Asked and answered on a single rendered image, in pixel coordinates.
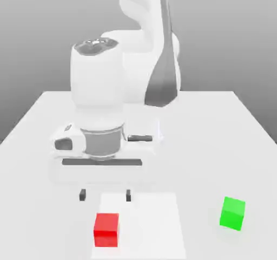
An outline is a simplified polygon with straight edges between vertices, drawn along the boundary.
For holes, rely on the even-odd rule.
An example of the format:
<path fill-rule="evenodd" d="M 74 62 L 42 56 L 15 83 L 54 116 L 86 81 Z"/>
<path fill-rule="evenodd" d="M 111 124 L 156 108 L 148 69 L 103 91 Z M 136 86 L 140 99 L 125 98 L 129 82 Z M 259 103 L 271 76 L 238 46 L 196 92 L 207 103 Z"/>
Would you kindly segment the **small red cube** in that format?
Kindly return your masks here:
<path fill-rule="evenodd" d="M 119 214 L 97 213 L 94 224 L 96 247 L 118 247 Z"/>

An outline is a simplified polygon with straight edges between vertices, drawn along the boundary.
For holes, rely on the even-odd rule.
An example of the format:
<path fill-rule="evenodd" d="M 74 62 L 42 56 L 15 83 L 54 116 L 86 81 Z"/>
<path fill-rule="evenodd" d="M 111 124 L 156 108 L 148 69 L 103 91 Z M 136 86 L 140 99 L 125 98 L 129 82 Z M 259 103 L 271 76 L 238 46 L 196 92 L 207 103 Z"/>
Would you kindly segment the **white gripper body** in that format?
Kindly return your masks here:
<path fill-rule="evenodd" d="M 136 185 L 152 180 L 156 155 L 130 154 L 97 162 L 91 159 L 48 156 L 49 179 L 59 185 Z"/>

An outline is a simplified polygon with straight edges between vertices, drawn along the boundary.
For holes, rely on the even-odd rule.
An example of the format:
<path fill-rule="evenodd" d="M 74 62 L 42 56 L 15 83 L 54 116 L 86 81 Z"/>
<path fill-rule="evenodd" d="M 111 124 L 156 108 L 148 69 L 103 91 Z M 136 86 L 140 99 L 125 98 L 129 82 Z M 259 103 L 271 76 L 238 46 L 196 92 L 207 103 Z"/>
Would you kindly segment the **small green cube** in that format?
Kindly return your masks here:
<path fill-rule="evenodd" d="M 225 197 L 220 216 L 220 225 L 240 231 L 245 216 L 246 202 Z"/>

